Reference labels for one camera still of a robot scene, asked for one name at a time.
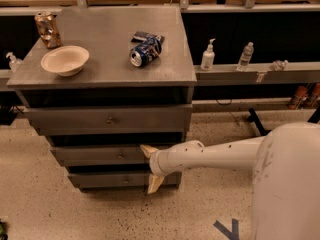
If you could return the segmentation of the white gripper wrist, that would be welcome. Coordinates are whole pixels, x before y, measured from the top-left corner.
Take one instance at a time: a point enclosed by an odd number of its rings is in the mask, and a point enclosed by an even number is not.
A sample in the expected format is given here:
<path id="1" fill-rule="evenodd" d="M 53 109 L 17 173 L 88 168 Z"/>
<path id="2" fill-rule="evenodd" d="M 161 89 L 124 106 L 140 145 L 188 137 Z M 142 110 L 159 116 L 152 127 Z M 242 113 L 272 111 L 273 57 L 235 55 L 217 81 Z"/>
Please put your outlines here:
<path id="1" fill-rule="evenodd" d="M 157 149 L 156 147 L 142 144 L 140 146 L 144 155 L 149 158 L 150 168 L 153 174 L 149 175 L 148 194 L 156 193 L 164 181 L 163 176 L 167 176 L 176 171 L 171 159 L 176 149 Z"/>

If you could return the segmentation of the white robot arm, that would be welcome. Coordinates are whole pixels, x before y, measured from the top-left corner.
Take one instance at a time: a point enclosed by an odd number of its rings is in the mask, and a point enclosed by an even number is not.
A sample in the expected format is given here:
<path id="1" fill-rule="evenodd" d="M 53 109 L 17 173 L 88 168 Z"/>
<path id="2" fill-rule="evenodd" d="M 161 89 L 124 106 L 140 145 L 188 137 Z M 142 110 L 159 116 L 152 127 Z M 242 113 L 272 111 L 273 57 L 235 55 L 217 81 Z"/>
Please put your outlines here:
<path id="1" fill-rule="evenodd" d="M 149 159 L 148 192 L 192 168 L 252 172 L 251 240 L 320 240 L 320 126 L 288 123 L 265 136 L 206 146 L 141 147 Z"/>

